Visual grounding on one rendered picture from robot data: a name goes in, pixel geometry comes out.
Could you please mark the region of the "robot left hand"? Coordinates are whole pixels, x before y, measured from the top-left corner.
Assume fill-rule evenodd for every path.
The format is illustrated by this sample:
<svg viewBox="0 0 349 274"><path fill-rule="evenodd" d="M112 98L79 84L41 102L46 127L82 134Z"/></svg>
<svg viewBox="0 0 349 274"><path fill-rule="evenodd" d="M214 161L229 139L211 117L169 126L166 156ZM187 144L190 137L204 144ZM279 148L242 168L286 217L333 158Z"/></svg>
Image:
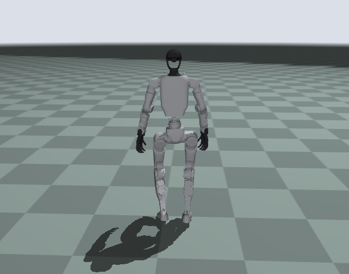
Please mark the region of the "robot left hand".
<svg viewBox="0 0 349 274"><path fill-rule="evenodd" d="M145 149L143 149L143 144L142 143L144 143L144 145L146 146L146 143L145 143L144 137L143 137L145 134L142 134L142 130L138 129L137 135L138 135L138 137L137 137L137 141L136 141L136 150L139 153L144 153Z"/></svg>

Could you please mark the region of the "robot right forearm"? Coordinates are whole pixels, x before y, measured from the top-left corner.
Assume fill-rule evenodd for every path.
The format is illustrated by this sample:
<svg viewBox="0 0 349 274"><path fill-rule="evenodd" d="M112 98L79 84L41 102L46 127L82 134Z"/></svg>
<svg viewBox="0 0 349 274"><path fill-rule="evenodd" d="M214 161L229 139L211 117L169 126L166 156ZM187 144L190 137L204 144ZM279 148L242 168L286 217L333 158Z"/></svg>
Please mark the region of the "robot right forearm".
<svg viewBox="0 0 349 274"><path fill-rule="evenodd" d="M207 108L205 111L203 112L199 112L198 113L198 117L199 117L199 121L200 121L200 131L204 133L204 130L208 128L208 120L207 120L207 116L208 116L208 111Z"/></svg>

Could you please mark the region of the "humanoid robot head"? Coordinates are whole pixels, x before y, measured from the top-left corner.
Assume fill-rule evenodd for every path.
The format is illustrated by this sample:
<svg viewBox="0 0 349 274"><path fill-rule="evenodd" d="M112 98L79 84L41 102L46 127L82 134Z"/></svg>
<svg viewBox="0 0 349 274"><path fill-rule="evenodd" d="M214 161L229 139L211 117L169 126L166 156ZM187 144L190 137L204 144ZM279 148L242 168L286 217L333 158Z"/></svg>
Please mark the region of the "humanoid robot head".
<svg viewBox="0 0 349 274"><path fill-rule="evenodd" d="M166 61L167 61L167 66L170 69L170 73L166 76L180 76L180 74L178 73L178 69L181 64L181 58L182 58L181 53L177 49L171 49L167 52ZM177 68L170 68L168 61L172 61L172 62L179 61L179 65Z"/></svg>

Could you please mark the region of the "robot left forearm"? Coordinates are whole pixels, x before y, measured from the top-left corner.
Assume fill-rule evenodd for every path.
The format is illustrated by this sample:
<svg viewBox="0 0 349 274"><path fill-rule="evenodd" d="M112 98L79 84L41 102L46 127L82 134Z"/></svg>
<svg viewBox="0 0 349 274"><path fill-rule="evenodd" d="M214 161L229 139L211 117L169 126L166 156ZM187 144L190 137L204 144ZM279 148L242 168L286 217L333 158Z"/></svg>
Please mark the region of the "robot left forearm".
<svg viewBox="0 0 349 274"><path fill-rule="evenodd" d="M143 108L142 108L140 116L141 117L140 117L138 129L141 129L142 134L144 134L144 133L146 133L146 127L147 127L148 118L149 118L150 114L148 112L143 111ZM137 132L138 132L138 129L137 129Z"/></svg>

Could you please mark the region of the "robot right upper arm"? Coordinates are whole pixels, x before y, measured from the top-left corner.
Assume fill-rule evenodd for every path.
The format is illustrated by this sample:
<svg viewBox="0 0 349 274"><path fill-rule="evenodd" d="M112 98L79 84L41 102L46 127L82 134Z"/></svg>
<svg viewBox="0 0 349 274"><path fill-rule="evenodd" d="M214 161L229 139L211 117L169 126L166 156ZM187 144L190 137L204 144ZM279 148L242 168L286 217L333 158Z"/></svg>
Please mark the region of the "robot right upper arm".
<svg viewBox="0 0 349 274"><path fill-rule="evenodd" d="M195 110L197 112L205 111L206 105L204 102L204 96L203 96L199 81L195 78L188 78L188 80L189 80L189 87L193 88L192 92L197 102L197 104L195 105Z"/></svg>

